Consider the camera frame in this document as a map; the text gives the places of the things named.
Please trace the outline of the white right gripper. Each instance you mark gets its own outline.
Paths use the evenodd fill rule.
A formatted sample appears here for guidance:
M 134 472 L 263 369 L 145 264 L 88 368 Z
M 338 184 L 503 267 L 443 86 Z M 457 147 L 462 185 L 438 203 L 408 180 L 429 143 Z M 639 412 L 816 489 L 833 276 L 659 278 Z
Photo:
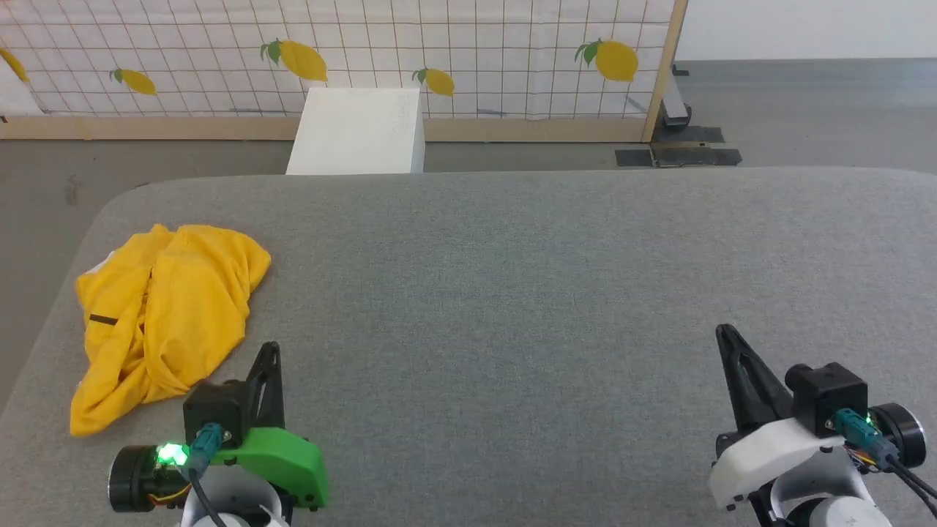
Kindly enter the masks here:
M 707 482 L 714 504 L 732 506 L 770 482 L 780 487 L 775 501 L 816 493 L 837 470 L 830 465 L 844 465 L 842 452 L 833 455 L 844 437 L 818 437 L 791 418 L 792 394 L 735 326 L 715 334 L 736 430 L 747 435 L 717 455 Z

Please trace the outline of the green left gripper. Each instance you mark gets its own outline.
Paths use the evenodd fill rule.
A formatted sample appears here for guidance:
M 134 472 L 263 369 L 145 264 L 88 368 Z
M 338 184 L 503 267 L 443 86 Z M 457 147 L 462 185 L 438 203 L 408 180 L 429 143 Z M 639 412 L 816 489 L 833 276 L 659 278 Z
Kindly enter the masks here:
M 285 430 L 283 375 L 279 344 L 262 343 L 245 379 L 247 426 L 241 446 L 221 448 L 214 465 L 239 465 L 296 499 L 298 507 L 324 508 L 330 482 L 318 446 Z

